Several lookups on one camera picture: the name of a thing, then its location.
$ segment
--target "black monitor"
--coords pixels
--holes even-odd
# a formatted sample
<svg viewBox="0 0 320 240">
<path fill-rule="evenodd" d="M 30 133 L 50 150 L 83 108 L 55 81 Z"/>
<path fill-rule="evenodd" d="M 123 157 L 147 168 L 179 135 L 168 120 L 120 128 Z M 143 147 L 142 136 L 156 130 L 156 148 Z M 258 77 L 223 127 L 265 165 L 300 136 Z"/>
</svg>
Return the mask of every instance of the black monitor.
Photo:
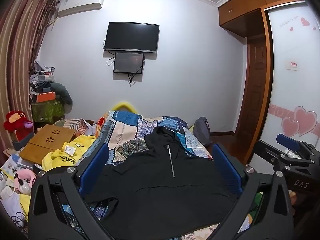
<svg viewBox="0 0 320 240">
<path fill-rule="evenodd" d="M 143 53 L 116 52 L 113 72 L 142 74 L 143 60 Z"/>
<path fill-rule="evenodd" d="M 158 37 L 156 24 L 110 22 L 104 49 L 156 53 Z"/>
</svg>

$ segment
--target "bed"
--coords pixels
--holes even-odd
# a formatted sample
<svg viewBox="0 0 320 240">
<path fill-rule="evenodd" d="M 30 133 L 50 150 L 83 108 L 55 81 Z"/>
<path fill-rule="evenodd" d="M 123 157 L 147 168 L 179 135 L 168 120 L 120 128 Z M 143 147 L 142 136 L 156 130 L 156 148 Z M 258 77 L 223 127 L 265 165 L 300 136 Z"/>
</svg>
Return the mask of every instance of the bed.
<svg viewBox="0 0 320 240">
<path fill-rule="evenodd" d="M 151 133 L 157 126 L 164 126 L 173 131 L 180 139 L 183 147 L 188 151 L 186 154 L 193 154 L 203 158 L 212 158 L 211 154 L 197 140 L 197 138 L 188 129 L 188 124 L 178 117 L 160 116 L 157 118 L 146 118 L 142 115 L 126 111 L 109 111 L 100 118 L 93 127 L 89 129 L 86 135 L 99 135 L 100 130 L 105 126 L 110 126 L 105 144 L 108 145 L 110 153 L 106 165 L 118 165 L 128 156 L 148 150 L 144 142 L 144 136 Z M 78 165 L 88 154 L 85 153 L 76 165 Z M 68 204 L 62 205 L 71 226 L 78 232 L 83 233 L 76 218 L 74 217 Z M 90 205 L 92 212 L 100 220 L 107 211 L 107 207 L 102 203 Z M 190 232 L 187 235 L 173 240 L 205 240 L 218 226 L 211 225 L 200 230 Z M 249 217 L 244 221 L 240 231 L 249 227 Z"/>
</svg>

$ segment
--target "black hoodie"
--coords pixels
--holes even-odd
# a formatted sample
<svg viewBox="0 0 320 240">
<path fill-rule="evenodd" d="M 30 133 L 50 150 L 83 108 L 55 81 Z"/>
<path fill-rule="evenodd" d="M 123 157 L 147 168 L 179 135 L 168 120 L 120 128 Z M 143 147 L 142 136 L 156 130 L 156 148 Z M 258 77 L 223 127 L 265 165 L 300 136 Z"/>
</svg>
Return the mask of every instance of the black hoodie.
<svg viewBox="0 0 320 240">
<path fill-rule="evenodd" d="M 88 203 L 106 201 L 108 211 L 100 222 L 111 236 L 164 240 L 221 222 L 236 196 L 214 161 L 189 157 L 177 135 L 161 126 L 145 142 L 148 151 L 106 165 L 85 197 Z"/>
</svg>

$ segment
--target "door frame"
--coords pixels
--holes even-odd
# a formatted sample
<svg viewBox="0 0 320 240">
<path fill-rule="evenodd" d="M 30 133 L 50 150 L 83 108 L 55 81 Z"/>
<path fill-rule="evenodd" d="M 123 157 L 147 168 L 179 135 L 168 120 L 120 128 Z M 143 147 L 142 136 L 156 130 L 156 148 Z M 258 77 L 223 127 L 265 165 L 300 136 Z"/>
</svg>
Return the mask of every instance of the door frame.
<svg viewBox="0 0 320 240">
<path fill-rule="evenodd" d="M 281 1 L 277 1 L 277 2 L 267 4 L 267 5 L 260 7 L 262 19 L 263 19 L 264 31 L 265 31 L 265 38 L 266 38 L 266 48 L 267 48 L 267 68 L 266 68 L 266 71 L 267 71 L 267 74 L 266 74 L 266 83 L 265 83 L 263 99 L 262 99 L 262 106 L 261 106 L 261 111 L 260 111 L 257 127 L 256 127 L 256 130 L 255 130 L 254 135 L 252 137 L 252 141 L 250 143 L 249 149 L 243 159 L 243 164 L 248 163 L 253 156 L 253 152 L 252 152 L 253 147 L 254 147 L 254 144 L 256 143 L 256 141 L 258 141 L 260 139 L 260 136 L 261 136 L 261 133 L 262 133 L 265 121 L 266 121 L 266 117 L 268 114 L 269 103 L 270 103 L 270 98 L 271 98 L 272 81 L 273 81 L 273 67 L 274 67 L 273 66 L 273 43 L 272 43 L 272 33 L 271 33 L 271 26 L 270 26 L 270 22 L 269 22 L 269 17 L 267 15 L 267 12 L 265 11 L 265 9 L 273 7 L 273 6 L 285 4 L 285 3 L 296 2 L 296 1 L 302 1 L 302 0 L 281 0 Z M 240 120 L 241 116 L 243 115 L 243 107 L 244 107 L 244 102 L 245 102 L 245 98 L 246 98 L 248 79 L 249 79 L 249 76 L 248 76 L 249 59 L 250 59 L 249 57 L 250 57 L 250 48 L 249 48 L 249 45 L 247 45 L 247 70 L 246 70 L 247 72 L 246 72 L 246 77 L 245 77 L 244 95 L 243 95 L 243 99 L 242 99 L 242 105 L 241 105 L 240 115 L 239 115 L 239 119 L 238 119 L 238 124 L 236 127 L 236 133 L 239 128 L 239 123 L 240 123 L 239 120 Z"/>
</svg>

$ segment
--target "red stuffed toy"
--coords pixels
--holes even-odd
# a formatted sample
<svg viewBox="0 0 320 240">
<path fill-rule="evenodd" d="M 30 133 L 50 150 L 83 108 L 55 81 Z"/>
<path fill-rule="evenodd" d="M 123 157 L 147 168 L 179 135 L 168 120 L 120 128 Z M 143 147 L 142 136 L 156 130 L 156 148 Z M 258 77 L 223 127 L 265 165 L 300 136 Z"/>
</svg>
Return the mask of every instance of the red stuffed toy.
<svg viewBox="0 0 320 240">
<path fill-rule="evenodd" d="M 24 130 L 25 128 L 29 129 L 33 126 L 33 122 L 29 121 L 22 111 L 11 111 L 5 117 L 7 121 L 4 122 L 3 126 L 10 133 L 16 130 Z"/>
</svg>

